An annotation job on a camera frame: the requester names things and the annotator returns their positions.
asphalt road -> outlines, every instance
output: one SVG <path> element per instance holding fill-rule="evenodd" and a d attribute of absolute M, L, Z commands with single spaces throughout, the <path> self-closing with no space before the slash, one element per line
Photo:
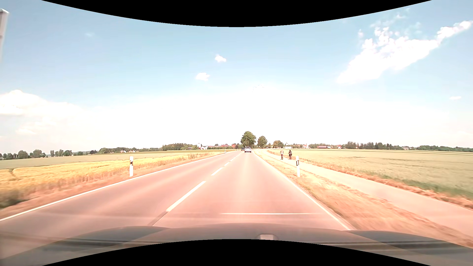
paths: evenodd
<path fill-rule="evenodd" d="M 254 153 L 234 151 L 0 221 L 0 258 L 115 227 L 227 222 L 351 228 Z"/>

white cloud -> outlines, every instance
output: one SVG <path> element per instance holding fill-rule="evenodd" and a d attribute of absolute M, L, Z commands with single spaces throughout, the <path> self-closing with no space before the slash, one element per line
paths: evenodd
<path fill-rule="evenodd" d="M 217 62 L 226 62 L 227 59 L 226 58 L 223 58 L 222 56 L 218 55 L 215 57 L 215 60 L 217 60 Z"/>
<path fill-rule="evenodd" d="M 0 115 L 21 115 L 23 113 L 23 109 L 18 108 L 14 105 L 0 105 Z"/>
<path fill-rule="evenodd" d="M 209 80 L 209 77 L 210 77 L 210 75 L 207 75 L 207 73 L 202 72 L 202 73 L 197 74 L 197 76 L 196 76 L 195 78 L 196 78 L 197 80 L 205 80 L 205 81 L 207 81 L 207 80 Z"/>
<path fill-rule="evenodd" d="M 400 70 L 426 57 L 431 50 L 454 34 L 468 29 L 473 21 L 455 23 L 453 27 L 442 27 L 433 40 L 410 40 L 407 36 L 392 38 L 389 27 L 376 27 L 377 40 L 365 40 L 363 51 L 355 57 L 346 71 L 338 77 L 338 83 L 354 83 L 362 80 L 373 80 L 388 70 Z"/>
<path fill-rule="evenodd" d="M 18 134 L 36 134 L 36 132 L 33 132 L 27 128 L 20 128 L 17 130 Z"/>
<path fill-rule="evenodd" d="M 370 102 L 362 98 L 349 98 L 344 95 L 322 94 L 310 92 L 298 92 L 293 89 L 280 89 L 283 86 L 264 84 L 259 86 L 248 86 L 246 94 L 254 89 L 252 99 L 270 99 L 271 95 L 289 95 L 292 98 L 301 99 L 337 99 L 337 104 L 319 101 L 317 105 L 297 105 L 298 126 L 297 134 L 294 128 L 274 127 L 271 119 L 277 112 L 281 121 L 292 121 L 293 112 L 279 112 L 276 107 L 265 103 L 256 103 L 252 108 L 218 108 L 205 105 L 196 99 L 235 99 L 241 97 L 242 91 L 233 93 L 218 93 L 209 95 L 184 95 L 160 98 L 130 98 L 121 106 L 79 108 L 74 106 L 74 112 L 66 112 L 61 115 L 61 107 L 66 109 L 68 105 L 47 101 L 38 97 L 37 102 L 43 108 L 38 110 L 53 109 L 55 112 L 46 114 L 31 113 L 30 107 L 25 107 L 23 115 L 16 115 L 9 119 L 13 123 L 2 125 L 1 135 L 2 152 L 17 152 L 18 150 L 32 151 L 34 149 L 49 150 L 73 150 L 86 151 L 100 149 L 102 147 L 160 147 L 162 144 L 174 142 L 202 143 L 213 145 L 215 143 L 239 142 L 243 132 L 235 127 L 213 127 L 212 123 L 221 121 L 239 121 L 242 117 L 254 117 L 255 114 L 263 116 L 267 123 L 261 123 L 258 119 L 249 119 L 245 122 L 245 129 L 250 130 L 257 136 L 264 135 L 267 139 L 274 141 L 280 139 L 283 142 L 309 142 L 309 143 L 346 143 L 348 140 L 358 142 L 388 142 L 399 145 L 446 145 L 473 146 L 473 125 L 468 123 L 470 116 L 465 116 L 464 121 L 455 121 L 449 117 L 449 113 L 439 110 L 440 107 L 426 108 L 418 104 L 404 102 Z M 26 98 L 35 95 L 26 94 Z M 184 105 L 176 106 L 175 102 L 185 102 Z M 156 102 L 159 102 L 159 110 L 156 110 Z M 293 108 L 293 104 L 284 105 Z M 323 114 L 324 121 L 328 121 L 328 127 L 322 130 L 320 124 L 312 123 L 314 116 Z M 377 127 L 367 128 L 359 119 L 347 119 L 350 117 L 364 117 L 370 121 L 390 121 L 390 123 L 377 123 Z M 189 123 L 176 123 L 176 121 L 191 121 Z M 145 124 L 147 130 L 140 130 L 140 125 Z M 393 128 L 393 124 L 402 124 L 401 127 Z"/>

car hood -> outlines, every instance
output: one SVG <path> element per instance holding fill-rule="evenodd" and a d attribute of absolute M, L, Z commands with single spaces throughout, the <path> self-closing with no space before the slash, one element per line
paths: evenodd
<path fill-rule="evenodd" d="M 35 261 L 34 265 L 44 265 L 123 248 L 211 239 L 305 242 L 350 248 L 424 264 L 425 259 L 432 255 L 436 257 L 431 261 L 440 265 L 473 263 L 473 249 L 411 234 L 389 231 L 338 231 L 268 223 L 224 223 L 185 228 L 130 226 L 95 231 L 8 257 L 3 259 L 1 264 L 26 266 L 33 265 L 28 262 Z"/>

wheat field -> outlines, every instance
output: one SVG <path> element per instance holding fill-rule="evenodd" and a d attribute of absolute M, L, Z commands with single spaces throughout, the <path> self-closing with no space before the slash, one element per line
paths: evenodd
<path fill-rule="evenodd" d="M 155 168 L 215 154 L 214 152 L 189 153 L 159 158 L 142 158 L 133 161 L 134 169 Z M 129 160 L 77 162 L 39 167 L 0 170 L 0 208 L 27 200 L 38 191 L 65 189 L 82 182 L 93 182 L 109 176 L 128 173 Z"/>
<path fill-rule="evenodd" d="M 280 150 L 269 150 L 279 155 Z M 312 164 L 400 181 L 409 186 L 473 199 L 473 153 L 455 151 L 392 151 L 293 149 Z"/>

blue sky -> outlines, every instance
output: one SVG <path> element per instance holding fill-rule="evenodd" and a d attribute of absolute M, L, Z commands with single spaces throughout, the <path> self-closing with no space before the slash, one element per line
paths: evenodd
<path fill-rule="evenodd" d="M 271 142 L 473 146 L 472 1 L 252 28 L 39 0 L 0 8 L 0 152 L 231 144 L 246 130 Z"/>

